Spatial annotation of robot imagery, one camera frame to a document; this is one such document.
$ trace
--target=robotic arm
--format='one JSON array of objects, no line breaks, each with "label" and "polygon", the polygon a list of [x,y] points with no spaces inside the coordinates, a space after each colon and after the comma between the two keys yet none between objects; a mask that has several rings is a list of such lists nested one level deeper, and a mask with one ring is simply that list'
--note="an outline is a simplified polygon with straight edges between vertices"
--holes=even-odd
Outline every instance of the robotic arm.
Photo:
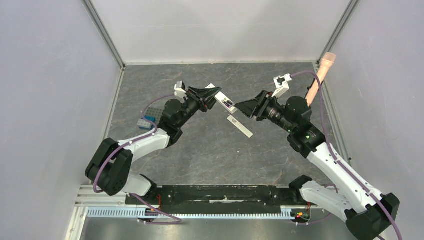
[{"label": "robotic arm", "polygon": [[[278,103],[281,91],[288,90],[290,75],[274,79],[277,90],[263,90],[257,97],[235,105],[248,118],[262,121],[270,120],[289,133],[287,140],[290,146],[304,158],[316,165],[340,189],[343,195],[326,189],[308,176],[301,176],[290,183],[298,197],[314,203],[344,221],[348,229],[357,239],[374,239],[387,229],[391,223],[377,202],[370,196],[372,193],[388,210],[393,219],[396,218],[399,199],[392,193],[387,195],[364,180],[345,160],[330,147],[337,159],[334,160],[325,142],[324,134],[311,122],[311,107],[303,97],[292,96],[285,105]],[[349,174],[341,167],[345,166]],[[354,177],[366,186],[366,192]]]},{"label": "robotic arm", "polygon": [[108,162],[100,174],[97,185],[109,196],[119,192],[134,193],[144,196],[152,187],[152,181],[146,176],[130,172],[131,164],[157,150],[169,148],[180,139],[181,127],[197,112],[207,112],[215,105],[214,96],[220,87],[197,89],[186,86],[182,81],[175,87],[175,95],[184,100],[171,99],[165,104],[158,130],[142,134],[127,140],[115,141],[107,138],[102,141],[94,157],[85,170],[85,176],[95,181],[101,166],[119,146],[127,145],[114,156],[114,162]]}]

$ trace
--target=gray floor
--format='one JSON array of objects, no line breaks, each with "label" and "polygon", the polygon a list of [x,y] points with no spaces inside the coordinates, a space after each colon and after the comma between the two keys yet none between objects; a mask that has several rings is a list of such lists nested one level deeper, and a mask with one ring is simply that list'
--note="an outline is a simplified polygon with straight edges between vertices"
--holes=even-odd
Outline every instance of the gray floor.
[{"label": "gray floor", "polygon": [[[142,134],[137,127],[141,110],[151,100],[172,93],[177,81],[195,88],[213,83],[237,103],[254,98],[262,90],[273,91],[274,77],[303,70],[313,70],[312,63],[128,66],[109,137],[122,140]],[[296,77],[279,102],[284,104],[290,96],[305,96],[311,82],[309,75]],[[166,101],[152,107],[163,109]],[[316,100],[311,121],[322,130],[319,110]],[[207,113],[198,112],[183,127],[184,134],[177,144],[134,162],[131,170],[160,185],[287,185],[300,175],[310,176],[320,184],[330,182],[290,148],[287,133],[270,121],[255,122],[236,112],[233,116],[253,133],[252,138],[247,138],[227,120],[228,115],[219,104]],[[325,124],[331,128],[328,119]]]},{"label": "gray floor", "polygon": [[[328,213],[312,210],[312,221]],[[309,226],[289,220],[183,219],[181,225],[142,225],[130,218],[87,218],[81,240],[354,240],[335,216]]]}]

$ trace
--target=gray table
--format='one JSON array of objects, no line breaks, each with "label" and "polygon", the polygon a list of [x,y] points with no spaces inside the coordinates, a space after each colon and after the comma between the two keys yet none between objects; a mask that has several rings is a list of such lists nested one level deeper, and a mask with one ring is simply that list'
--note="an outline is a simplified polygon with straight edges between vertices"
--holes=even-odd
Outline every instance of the gray table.
[{"label": "gray table", "polygon": [[[274,77],[303,70],[313,70],[312,63],[128,66],[109,137],[122,140],[140,135],[137,122],[141,110],[151,100],[172,93],[177,81],[194,88],[213,83],[237,103],[256,97],[261,90],[273,91]],[[290,96],[305,96],[311,83],[309,75],[296,77],[279,102],[285,104]],[[166,101],[153,107],[163,109]],[[316,100],[311,121],[322,130],[319,110]],[[270,121],[255,122],[236,112],[233,116],[253,132],[247,138],[227,120],[228,116],[219,104],[207,113],[197,113],[182,128],[184,134],[177,144],[136,161],[131,170],[160,185],[288,185],[300,175],[310,176],[321,184],[330,182],[317,167],[291,149],[287,133]],[[328,119],[325,124],[331,129]]]}]

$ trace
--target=metal beam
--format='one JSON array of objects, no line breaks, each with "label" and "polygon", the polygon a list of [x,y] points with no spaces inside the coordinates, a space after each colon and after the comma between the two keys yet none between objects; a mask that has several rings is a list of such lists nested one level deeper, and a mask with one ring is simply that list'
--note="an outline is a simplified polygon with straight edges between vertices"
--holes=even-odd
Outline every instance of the metal beam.
[{"label": "metal beam", "polygon": [[111,39],[111,36],[109,36],[108,31],[105,28],[105,25],[103,25],[102,20],[100,19],[99,14],[96,11],[96,8],[94,7],[91,0],[82,0],[82,3],[84,4],[85,8],[87,9],[87,12],[90,14],[91,19],[93,20],[96,28],[100,32],[100,35],[103,37],[104,42],[106,43],[107,47],[111,51],[113,57],[115,58],[116,63],[118,66],[123,69],[125,67],[125,62],[120,56],[114,42]]},{"label": "metal beam", "polygon": [[358,5],[360,0],[350,0],[349,4],[346,7],[346,10],[344,10],[343,15],[341,16],[340,20],[337,23],[337,26],[335,27],[334,31],[332,32],[332,35],[330,39],[327,42],[327,45],[325,45],[324,50],[321,53],[321,56],[319,56],[318,63],[323,58],[324,54],[331,51],[331,49],[334,46],[334,43],[339,38],[340,33],[342,32],[343,28],[345,27],[346,23],[348,22],[349,18],[351,17],[353,11],[355,10],[356,6]]}]

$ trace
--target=purple cable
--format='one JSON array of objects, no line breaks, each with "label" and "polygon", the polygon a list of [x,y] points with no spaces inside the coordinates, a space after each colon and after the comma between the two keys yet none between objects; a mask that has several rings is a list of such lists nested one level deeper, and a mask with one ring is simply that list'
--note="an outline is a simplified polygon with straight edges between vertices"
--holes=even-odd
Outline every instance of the purple cable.
[{"label": "purple cable", "polygon": [[[339,193],[339,190],[337,189],[336,185],[334,185],[334,184],[327,184],[327,185],[324,186],[324,188],[328,188],[328,187],[334,187],[335,192],[336,193]],[[325,216],[325,217],[323,217],[323,218],[321,218],[319,220],[311,221],[311,222],[308,222],[308,223],[306,223],[306,222],[298,222],[297,225],[308,226],[308,225],[312,225],[312,224],[319,224],[319,223],[327,220],[328,218],[330,218],[332,215],[333,214],[330,213],[327,216]]]},{"label": "purple cable", "polygon": [[154,208],[152,205],[150,205],[148,202],[146,202],[145,200],[143,200],[143,198],[141,198],[139,195],[134,194],[134,193],[130,193],[131,196],[133,196],[134,198],[136,198],[138,201],[142,202],[144,205],[146,205],[147,207],[149,207],[150,209],[153,209],[155,212],[160,213],[164,216],[167,216],[168,218],[172,218],[176,221],[167,221],[167,222],[148,222],[145,221],[144,224],[147,225],[173,225],[173,224],[180,224],[183,220],[181,220],[181,218],[178,218],[176,216],[172,216],[171,214],[165,213],[157,208]]},{"label": "purple cable", "polygon": [[[174,94],[168,94],[168,95],[165,95],[165,96],[161,96],[161,97],[159,97],[159,98],[156,98],[155,100],[151,101],[151,102],[150,102],[150,103],[149,103],[149,104],[148,104],[148,105],[147,105],[147,106],[143,109],[142,118],[143,118],[145,121],[147,121],[148,123],[151,123],[151,124],[154,126],[154,130],[153,130],[150,134],[142,135],[142,136],[140,136],[140,137],[138,137],[138,138],[134,139],[134,140],[132,141],[132,143],[133,143],[133,144],[134,144],[134,143],[136,143],[136,142],[138,142],[138,141],[140,141],[140,140],[143,140],[143,139],[146,139],[146,138],[148,138],[148,137],[152,136],[154,133],[156,133],[156,132],[158,131],[158,126],[157,126],[154,122],[152,122],[152,121],[150,121],[150,120],[147,120],[147,119],[145,118],[145,113],[146,113],[147,108],[148,108],[150,105],[152,105],[154,102],[157,102],[157,101],[159,101],[159,100],[161,100],[161,99],[168,98],[168,97],[172,97],[172,96],[174,96]],[[99,190],[98,190],[98,189],[97,189],[97,184],[99,183],[100,175],[102,174],[102,172],[103,172],[103,170],[105,169],[106,165],[108,165],[109,161],[113,158],[113,156],[115,156],[115,154],[117,154],[117,152],[119,152],[121,149],[125,148],[126,146],[130,145],[130,143],[131,143],[130,141],[129,141],[129,142],[126,142],[126,143],[122,144],[121,146],[119,146],[117,149],[115,149],[115,151],[113,151],[113,152],[112,152],[112,154],[110,154],[110,155],[106,158],[106,160],[104,161],[103,165],[101,165],[100,169],[98,170],[97,175],[95,176],[94,183],[93,183],[93,190],[94,190],[94,192],[95,192],[95,193],[97,193],[97,194],[99,194],[99,193],[103,193],[103,190],[101,190],[101,189],[99,189]]]},{"label": "purple cable", "polygon": [[[302,75],[302,74],[311,74],[315,77],[315,81],[317,81],[318,83],[318,87],[319,87],[319,102],[320,102],[320,106],[321,106],[321,123],[322,123],[322,130],[324,132],[324,136],[325,136],[325,143],[327,144],[328,150],[330,151],[332,158],[337,161],[337,156],[333,151],[333,148],[331,147],[331,141],[329,138],[329,132],[324,124],[324,97],[323,97],[323,87],[320,84],[320,79],[318,77],[318,75],[314,72],[314,71],[300,71],[297,73],[294,73],[291,75],[292,78]],[[395,220],[393,219],[393,217],[390,215],[389,211],[387,211],[386,207],[384,207],[384,205],[379,201],[379,199],[374,195],[374,193],[370,193],[370,189],[365,186],[341,161],[338,161],[337,164],[344,170],[346,171],[347,174],[349,174],[349,176],[351,176],[360,186],[361,188],[363,188],[365,190],[365,192],[367,194],[369,194],[369,196],[371,196],[371,198],[378,204],[378,206],[381,208],[381,210],[383,210],[384,214],[386,215],[386,217],[388,218],[388,220],[390,221],[391,225],[394,228],[394,231],[396,232],[397,238],[399,240],[402,240],[402,234],[401,231],[398,228],[398,225],[395,223]]]}]

